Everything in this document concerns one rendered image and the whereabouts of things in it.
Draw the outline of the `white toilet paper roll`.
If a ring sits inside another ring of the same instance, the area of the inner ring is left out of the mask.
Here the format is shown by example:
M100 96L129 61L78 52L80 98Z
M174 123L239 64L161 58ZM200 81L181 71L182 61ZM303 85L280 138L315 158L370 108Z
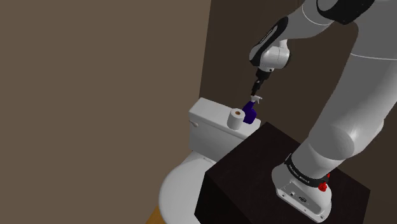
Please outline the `white toilet paper roll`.
M239 130L245 118L245 112L239 108L233 108L230 110L230 114L227 119L227 126L232 130Z

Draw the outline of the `blue spray bottle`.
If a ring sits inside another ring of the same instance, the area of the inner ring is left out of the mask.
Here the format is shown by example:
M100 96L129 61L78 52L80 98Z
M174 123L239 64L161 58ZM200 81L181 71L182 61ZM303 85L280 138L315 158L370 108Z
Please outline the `blue spray bottle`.
M262 100L262 97L258 95L251 95L250 101L247 102L242 108L243 112L245 113L245 117L243 120L244 123L252 124L254 122L257 116L257 112L253 109L253 107L255 103L259 102L260 100Z

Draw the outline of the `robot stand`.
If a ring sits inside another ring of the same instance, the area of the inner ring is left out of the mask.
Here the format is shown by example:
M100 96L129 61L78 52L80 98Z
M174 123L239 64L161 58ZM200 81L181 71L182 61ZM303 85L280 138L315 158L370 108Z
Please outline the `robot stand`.
M264 123L205 172L195 208L200 224L364 224L370 189L339 169L330 173L331 211L321 223L277 196L272 169L299 145Z

